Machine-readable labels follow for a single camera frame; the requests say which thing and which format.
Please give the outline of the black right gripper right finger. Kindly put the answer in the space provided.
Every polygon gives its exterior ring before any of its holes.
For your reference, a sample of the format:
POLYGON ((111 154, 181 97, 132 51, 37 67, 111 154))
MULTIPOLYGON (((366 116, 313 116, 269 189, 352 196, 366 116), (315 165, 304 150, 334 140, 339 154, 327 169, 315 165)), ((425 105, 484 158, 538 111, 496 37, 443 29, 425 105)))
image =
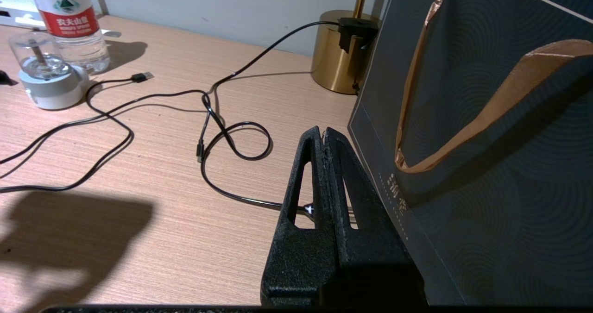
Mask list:
POLYGON ((320 288, 328 307, 425 307, 424 280, 347 137, 325 131, 337 270, 320 288))

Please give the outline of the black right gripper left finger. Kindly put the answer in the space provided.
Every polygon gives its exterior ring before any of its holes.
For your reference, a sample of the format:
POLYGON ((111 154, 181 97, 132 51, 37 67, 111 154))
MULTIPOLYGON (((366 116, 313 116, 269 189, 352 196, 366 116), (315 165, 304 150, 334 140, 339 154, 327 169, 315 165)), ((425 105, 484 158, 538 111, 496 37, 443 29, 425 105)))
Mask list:
POLYGON ((268 307, 311 307, 319 291, 338 269, 328 172, 324 166, 320 130, 313 127, 300 137, 284 202, 260 285, 260 302, 268 307), (313 229, 295 225, 306 163, 311 164, 313 229))

